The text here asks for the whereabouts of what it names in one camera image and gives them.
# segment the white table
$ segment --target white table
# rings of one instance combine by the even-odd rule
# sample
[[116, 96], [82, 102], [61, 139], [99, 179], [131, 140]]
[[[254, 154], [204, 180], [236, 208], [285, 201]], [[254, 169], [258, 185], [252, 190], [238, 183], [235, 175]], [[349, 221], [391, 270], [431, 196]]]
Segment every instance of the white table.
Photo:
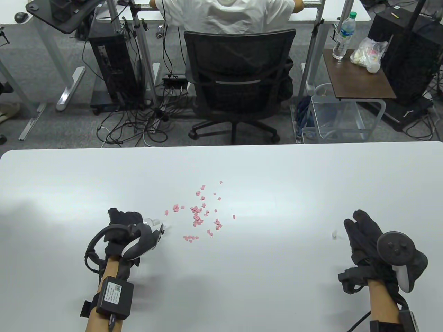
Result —
[[[315, 43], [314, 52], [312, 55], [311, 66], [306, 82], [306, 89], [308, 94], [312, 94], [315, 85], [314, 79], [317, 73], [317, 68], [320, 63], [320, 59], [322, 57], [322, 51], [326, 43], [326, 38], [328, 37], [330, 25], [334, 23], [338, 23], [340, 20], [340, 16], [342, 14], [343, 6], [345, 4], [345, 0], [325, 0], [325, 8], [323, 10], [323, 18], [325, 20], [324, 24], [321, 24], [319, 27], [319, 33], [317, 35], [317, 41]], [[136, 0], [137, 4], [149, 4], [149, 0]], [[117, 12], [120, 13], [124, 9], [124, 6], [117, 5]], [[367, 22], [370, 21], [371, 18], [368, 15], [367, 11], [361, 4], [360, 0], [355, 0], [352, 6], [352, 11], [357, 13], [356, 21], [358, 22]], [[302, 10], [298, 14], [292, 14], [289, 18], [289, 22], [291, 23], [314, 23], [315, 16], [317, 15], [316, 8], [306, 8]], [[129, 8], [123, 10], [120, 17], [125, 17], [128, 21], [132, 21], [132, 15]], [[151, 11], [151, 12], [140, 12], [138, 14], [140, 20], [144, 19], [147, 22], [163, 22], [163, 17], [159, 11]], [[110, 21], [109, 12], [104, 11], [100, 15], [97, 16], [97, 19], [104, 18], [104, 20]], [[302, 71], [304, 70], [305, 64], [301, 64]]]
[[[27, 3], [28, 3], [27, 0], [14, 0], [14, 1], [0, 0], [0, 24], [2, 26], [17, 25], [17, 22], [15, 22], [14, 20], [14, 16], [18, 12], [27, 13], [26, 12]], [[56, 66], [58, 73], [60, 74], [64, 84], [66, 85], [56, 105], [56, 109], [58, 111], [63, 111], [66, 109], [71, 97], [75, 93], [75, 90], [77, 89], [77, 86], [85, 73], [85, 67], [84, 66], [78, 67], [76, 68], [74, 73], [71, 74], [62, 53], [60, 52], [59, 48], [57, 47], [57, 44], [53, 39], [52, 32], [54, 29], [47, 26], [45, 23], [41, 22], [38, 19], [33, 19], [33, 16], [31, 14], [28, 15], [29, 15], [28, 19], [26, 20], [26, 22], [22, 24], [29, 24], [30, 21], [33, 22], [36, 30], [38, 31], [43, 41], [43, 44], [45, 45], [49, 53], [49, 56], [54, 62], [54, 65]], [[14, 88], [14, 91], [19, 95], [25, 106], [29, 110], [35, 111], [35, 116], [29, 120], [28, 125], [25, 127], [23, 133], [19, 137], [20, 140], [25, 140], [27, 135], [29, 134], [29, 132], [31, 131], [31, 129], [33, 128], [39, 117], [41, 116], [42, 112], [45, 110], [46, 103], [38, 104], [30, 101], [26, 96], [26, 94], [21, 89], [21, 87], [17, 84], [15, 79], [11, 76], [6, 66], [3, 63], [1, 63], [1, 61], [0, 61], [0, 71], [8, 80], [9, 84]]]
[[[368, 291], [347, 295], [337, 278], [352, 266], [342, 223], [358, 208], [427, 255], [405, 297], [421, 331], [438, 331], [441, 165], [436, 142], [8, 152], [0, 160], [3, 330], [84, 331], [79, 313], [97, 275], [83, 256], [117, 207], [166, 225], [132, 269], [123, 331], [346, 331], [369, 310]], [[200, 206], [203, 184], [211, 212], [194, 228], [189, 207]], [[174, 213], [174, 204], [186, 209]], [[356, 331], [368, 330], [366, 321]]]

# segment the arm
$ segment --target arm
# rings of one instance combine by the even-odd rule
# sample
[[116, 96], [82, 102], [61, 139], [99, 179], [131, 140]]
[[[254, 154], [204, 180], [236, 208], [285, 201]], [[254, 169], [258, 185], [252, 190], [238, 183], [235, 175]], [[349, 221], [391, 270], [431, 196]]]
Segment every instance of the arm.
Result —
[[156, 4], [155, 4], [155, 0], [149, 0], [149, 5], [154, 8], [154, 9], [158, 9]]
[[[119, 258], [116, 256], [110, 257], [108, 259], [108, 264], [106, 265], [105, 273], [101, 279], [100, 285], [98, 286], [97, 293], [101, 290], [101, 285], [103, 280], [108, 277], [116, 277], [118, 273], [118, 261]], [[88, 324], [86, 326], [86, 332], [108, 332], [109, 319], [98, 314], [96, 308], [91, 310], [89, 314]], [[121, 326], [123, 324], [122, 320], [116, 320], [113, 332], [121, 332]]]
[[295, 3], [295, 6], [294, 6], [293, 13], [301, 12], [304, 8], [303, 0], [294, 0], [294, 3]]
[[384, 282], [368, 280], [368, 287], [372, 320], [400, 324], [398, 306], [389, 295]]

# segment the chair caster wheel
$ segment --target chair caster wheel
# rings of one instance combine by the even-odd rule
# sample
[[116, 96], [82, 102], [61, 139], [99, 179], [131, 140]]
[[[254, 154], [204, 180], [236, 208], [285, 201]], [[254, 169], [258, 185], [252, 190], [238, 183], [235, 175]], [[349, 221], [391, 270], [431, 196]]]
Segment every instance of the chair caster wheel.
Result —
[[3, 145], [7, 142], [8, 140], [6, 139], [5, 135], [0, 135], [0, 145]]
[[194, 141], [196, 141], [198, 139], [198, 134], [195, 131], [190, 131], [188, 134], [190, 139], [193, 139]]
[[271, 137], [272, 144], [277, 144], [278, 142], [280, 142], [280, 136], [274, 135], [273, 137]]

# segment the floor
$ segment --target floor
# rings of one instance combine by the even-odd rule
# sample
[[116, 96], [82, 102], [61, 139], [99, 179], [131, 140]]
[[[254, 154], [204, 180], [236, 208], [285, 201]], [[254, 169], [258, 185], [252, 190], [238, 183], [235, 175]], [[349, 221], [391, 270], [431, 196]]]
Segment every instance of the floor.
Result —
[[[357, 31], [353, 37], [351, 47], [357, 47], [359, 42], [367, 35], [371, 22], [358, 23]], [[290, 56], [294, 61], [294, 68], [291, 76], [294, 80], [294, 91], [298, 93], [301, 71], [299, 64], [305, 62], [307, 49], [311, 37], [312, 26], [308, 24], [296, 25], [297, 35], [291, 48]], [[156, 26], [150, 26], [147, 32], [147, 39], [150, 45], [151, 56], [155, 61], [163, 62], [161, 52], [161, 41], [155, 38]], [[26, 126], [31, 114], [22, 106], [18, 117], [8, 120], [0, 125], [0, 133], [8, 138], [8, 142], [0, 146], [0, 156], [9, 150], [16, 149], [58, 149], [58, 148], [96, 148], [102, 143], [96, 137], [97, 127], [106, 116], [102, 114], [95, 116], [89, 108], [89, 101], [92, 93], [95, 76], [87, 69], [80, 85], [72, 97], [68, 108], [64, 112], [56, 112], [57, 102], [63, 88], [63, 82], [57, 74], [46, 49], [44, 48], [37, 32], [34, 30], [32, 22], [22, 26], [6, 27], [4, 30], [11, 44], [1, 48], [0, 56], [2, 61], [9, 68], [11, 74], [17, 79], [26, 94], [33, 100], [50, 103], [49, 107], [40, 117], [26, 141], [18, 141], [21, 131]], [[82, 50], [84, 43], [79, 42], [72, 36], [55, 32], [56, 42], [65, 56], [70, 68], [74, 69], [82, 65]], [[167, 36], [167, 51], [174, 64], [175, 73], [184, 72], [184, 64], [180, 53], [178, 33], [176, 29], [171, 29]], [[327, 48], [333, 47], [332, 39], [328, 38]], [[89, 45], [86, 45], [84, 59], [93, 69], [97, 68], [97, 63]], [[328, 75], [323, 60], [316, 75], [316, 84], [329, 82]], [[4, 94], [1, 102], [19, 102], [15, 94]], [[436, 112], [443, 116], [443, 106], [436, 105]], [[364, 120], [373, 120], [373, 115], [366, 110], [362, 110]], [[112, 126], [112, 122], [118, 119], [111, 119], [107, 126]], [[167, 131], [168, 139], [162, 144], [149, 143], [157, 146], [188, 146], [188, 145], [225, 145], [229, 144], [229, 135], [209, 136], [193, 141], [188, 138], [187, 133], [193, 124], [198, 123], [197, 119], [175, 120]], [[292, 144], [295, 142], [294, 132], [291, 124], [289, 105], [282, 107], [280, 114], [264, 121], [275, 127], [281, 136], [280, 144]], [[228, 126], [220, 126], [220, 129], [229, 129]], [[439, 122], [437, 129], [443, 133], [443, 124]], [[413, 135], [425, 135], [428, 129], [419, 124], [411, 130]], [[130, 130], [124, 133], [126, 137], [131, 136]], [[238, 144], [264, 144], [268, 137], [265, 133], [247, 125], [238, 128]], [[371, 141], [410, 141], [412, 140], [403, 133], [394, 131], [390, 126], [381, 122], [376, 128]], [[125, 147], [133, 147], [136, 140], [127, 142]]]

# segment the plastic bottle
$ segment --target plastic bottle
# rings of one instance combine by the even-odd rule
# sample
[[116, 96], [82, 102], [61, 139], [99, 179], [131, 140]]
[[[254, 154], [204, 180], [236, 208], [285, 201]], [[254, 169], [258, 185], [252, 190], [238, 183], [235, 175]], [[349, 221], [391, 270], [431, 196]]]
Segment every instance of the plastic bottle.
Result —
[[337, 36], [332, 56], [338, 60], [343, 59], [348, 50], [352, 35], [355, 32], [355, 17], [356, 12], [351, 12], [349, 17], [342, 23], [342, 27]]

